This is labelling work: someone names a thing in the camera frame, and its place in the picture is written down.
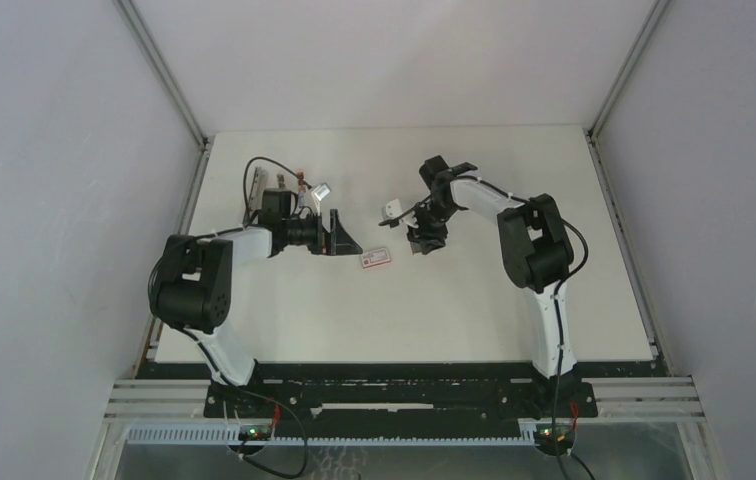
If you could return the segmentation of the red white staple box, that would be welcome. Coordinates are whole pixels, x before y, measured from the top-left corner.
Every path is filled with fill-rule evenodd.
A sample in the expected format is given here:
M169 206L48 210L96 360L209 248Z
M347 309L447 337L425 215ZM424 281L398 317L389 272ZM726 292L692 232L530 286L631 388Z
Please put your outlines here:
M391 262L390 251L386 247L368 250L360 255L360 261L363 269L386 265Z

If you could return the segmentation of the black and grey large stapler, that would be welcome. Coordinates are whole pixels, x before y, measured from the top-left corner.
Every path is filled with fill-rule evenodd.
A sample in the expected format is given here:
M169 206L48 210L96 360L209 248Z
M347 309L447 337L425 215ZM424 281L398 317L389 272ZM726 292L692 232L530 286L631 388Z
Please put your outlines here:
M267 186L268 173L263 167L254 169L250 190L248 193L248 206L244 215L244 224L250 223L252 214L261 207L262 194Z

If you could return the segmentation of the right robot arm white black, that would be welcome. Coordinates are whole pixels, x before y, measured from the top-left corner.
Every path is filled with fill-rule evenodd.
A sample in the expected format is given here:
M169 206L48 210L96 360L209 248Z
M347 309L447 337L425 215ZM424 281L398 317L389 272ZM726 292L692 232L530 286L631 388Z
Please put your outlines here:
M576 363L565 319L566 282L574 273L575 254L567 233L572 225L550 195L520 198L476 176L476 171L468 162L451 167L441 156L427 159L419 175L429 193L408 210L414 223L407 227L407 239L423 255L444 248L448 221L460 211L471 211L496 227L502 266L526 294L534 322L532 365L544 381L532 388L533 406L543 415L556 416L571 403L571 390L561 378Z

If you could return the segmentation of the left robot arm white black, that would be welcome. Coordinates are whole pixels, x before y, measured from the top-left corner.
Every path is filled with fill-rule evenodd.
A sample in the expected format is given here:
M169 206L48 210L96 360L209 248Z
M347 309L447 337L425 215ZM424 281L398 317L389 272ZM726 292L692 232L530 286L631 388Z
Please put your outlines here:
M300 216L295 193L266 189L250 223L204 235L173 234L150 273L147 294L152 315L187 336L202 353L213 381L230 385L228 404L244 417L265 407L265 388L251 380L256 359L224 324L231 306L233 270L305 247L313 255L361 255L362 247L346 232L336 209L329 225L320 213Z

